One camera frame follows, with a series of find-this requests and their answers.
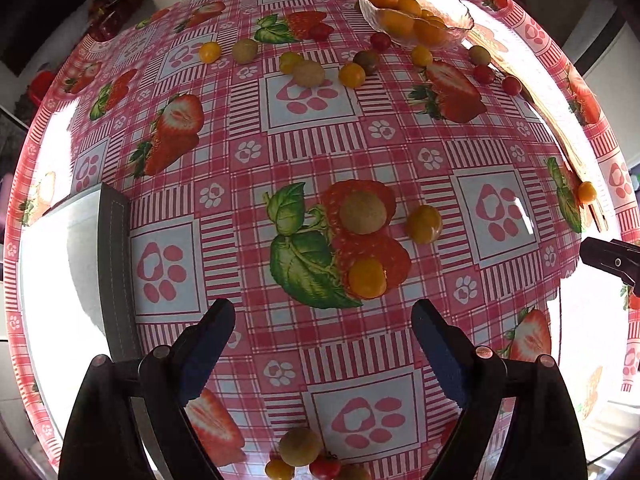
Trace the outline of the red cherry tomato by stick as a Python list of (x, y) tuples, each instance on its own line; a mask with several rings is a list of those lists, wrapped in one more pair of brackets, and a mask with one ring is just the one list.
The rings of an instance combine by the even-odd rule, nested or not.
[(492, 84), (496, 74), (488, 65), (477, 65), (473, 68), (473, 77), (479, 84)]

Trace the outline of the red cherry tomato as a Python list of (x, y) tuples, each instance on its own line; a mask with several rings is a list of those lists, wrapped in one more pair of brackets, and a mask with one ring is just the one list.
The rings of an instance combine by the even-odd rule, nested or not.
[(496, 74), (488, 65), (477, 65), (473, 68), (473, 77), (479, 84), (492, 84)]
[(511, 75), (505, 76), (501, 81), (501, 85), (508, 96), (518, 96), (523, 90), (521, 81)]
[(340, 459), (333, 453), (325, 452), (309, 465), (309, 472), (317, 480), (334, 480), (341, 468)]
[(370, 36), (370, 44), (373, 50), (383, 53), (392, 46), (392, 40), (385, 32), (375, 32)]

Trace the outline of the brownish green fruit far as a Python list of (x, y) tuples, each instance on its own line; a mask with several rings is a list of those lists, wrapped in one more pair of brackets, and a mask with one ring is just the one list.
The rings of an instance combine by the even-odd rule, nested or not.
[(250, 38), (240, 39), (232, 47), (232, 58), (240, 65), (253, 62), (257, 55), (258, 43)]

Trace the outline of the tan fruit by stick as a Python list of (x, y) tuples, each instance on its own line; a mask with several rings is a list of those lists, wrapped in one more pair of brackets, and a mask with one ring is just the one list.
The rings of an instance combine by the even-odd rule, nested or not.
[(491, 63), (490, 52), (482, 46), (472, 46), (468, 51), (469, 60), (475, 66), (488, 66)]

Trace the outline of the orange-yellow tomato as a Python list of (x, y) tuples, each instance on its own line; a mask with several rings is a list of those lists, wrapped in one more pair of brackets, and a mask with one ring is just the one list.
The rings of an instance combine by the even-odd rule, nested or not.
[(386, 272), (377, 258), (357, 259), (348, 271), (348, 286), (361, 299), (374, 299), (386, 292)]

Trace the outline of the red cherry tomato bottom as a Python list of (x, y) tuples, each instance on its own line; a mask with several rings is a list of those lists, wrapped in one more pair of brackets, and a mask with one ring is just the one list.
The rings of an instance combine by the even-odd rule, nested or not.
[(325, 452), (309, 465), (309, 472), (317, 480), (334, 480), (341, 468), (340, 459), (333, 453)]

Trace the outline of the yellow tomato far middle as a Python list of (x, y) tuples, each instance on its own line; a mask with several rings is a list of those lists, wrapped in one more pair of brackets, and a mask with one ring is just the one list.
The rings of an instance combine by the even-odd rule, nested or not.
[(285, 75), (292, 74), (294, 68), (303, 60), (303, 55), (297, 52), (284, 52), (279, 56), (279, 70)]

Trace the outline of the yellow-orange tomato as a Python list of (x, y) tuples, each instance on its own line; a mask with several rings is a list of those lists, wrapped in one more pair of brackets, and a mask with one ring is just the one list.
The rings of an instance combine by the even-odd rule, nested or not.
[(431, 205), (421, 205), (408, 214), (405, 233), (418, 245), (431, 244), (442, 232), (442, 216)]

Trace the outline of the yellow tomato bottom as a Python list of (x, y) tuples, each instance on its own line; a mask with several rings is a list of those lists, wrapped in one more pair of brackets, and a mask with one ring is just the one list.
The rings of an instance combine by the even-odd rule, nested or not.
[(293, 480), (295, 467), (280, 458), (273, 458), (265, 466), (265, 475), (269, 480)]

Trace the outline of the white rectangular tray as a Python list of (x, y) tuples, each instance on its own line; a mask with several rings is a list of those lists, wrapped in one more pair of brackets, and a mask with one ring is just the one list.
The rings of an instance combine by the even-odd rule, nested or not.
[(97, 184), (25, 228), (17, 299), (40, 396), (61, 437), (90, 361), (98, 354), (115, 362), (142, 355), (126, 197)]

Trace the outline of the small orange tomato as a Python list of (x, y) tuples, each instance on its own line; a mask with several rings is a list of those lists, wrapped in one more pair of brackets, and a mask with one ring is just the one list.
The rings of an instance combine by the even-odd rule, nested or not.
[(597, 190), (590, 181), (584, 181), (577, 188), (577, 198), (582, 205), (590, 205), (597, 200)]

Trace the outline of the brown-green round fruit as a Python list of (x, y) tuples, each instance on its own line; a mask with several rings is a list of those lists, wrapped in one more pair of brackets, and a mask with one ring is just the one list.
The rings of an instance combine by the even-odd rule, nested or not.
[(369, 235), (385, 226), (387, 210), (372, 192), (355, 191), (345, 197), (338, 210), (343, 228), (357, 235)]

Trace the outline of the yellow tomato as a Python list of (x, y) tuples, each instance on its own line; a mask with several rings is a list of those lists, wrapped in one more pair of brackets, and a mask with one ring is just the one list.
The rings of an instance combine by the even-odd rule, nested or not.
[(413, 65), (420, 68), (430, 66), (434, 61), (431, 50), (423, 44), (417, 44), (411, 50), (410, 56)]
[(221, 55), (221, 46), (216, 41), (206, 42), (205, 44), (202, 44), (200, 50), (198, 50), (198, 56), (204, 64), (213, 64), (217, 62)]
[(303, 60), (303, 55), (297, 52), (284, 52), (279, 56), (279, 70), (285, 75), (292, 74), (294, 68)]
[(269, 480), (293, 480), (295, 467), (280, 458), (273, 458), (265, 466), (265, 475)]

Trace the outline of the orange tomato far middle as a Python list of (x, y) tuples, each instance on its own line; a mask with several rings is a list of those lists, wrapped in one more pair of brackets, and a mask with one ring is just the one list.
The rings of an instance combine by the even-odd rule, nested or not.
[(364, 69), (357, 63), (350, 62), (345, 64), (338, 71), (338, 80), (349, 89), (357, 89), (366, 82), (367, 74)]

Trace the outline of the red cherry tomato right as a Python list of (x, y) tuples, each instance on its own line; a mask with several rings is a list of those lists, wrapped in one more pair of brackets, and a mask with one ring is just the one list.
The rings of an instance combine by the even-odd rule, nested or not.
[(511, 75), (505, 76), (501, 81), (501, 85), (508, 96), (518, 96), (523, 90), (521, 81)]

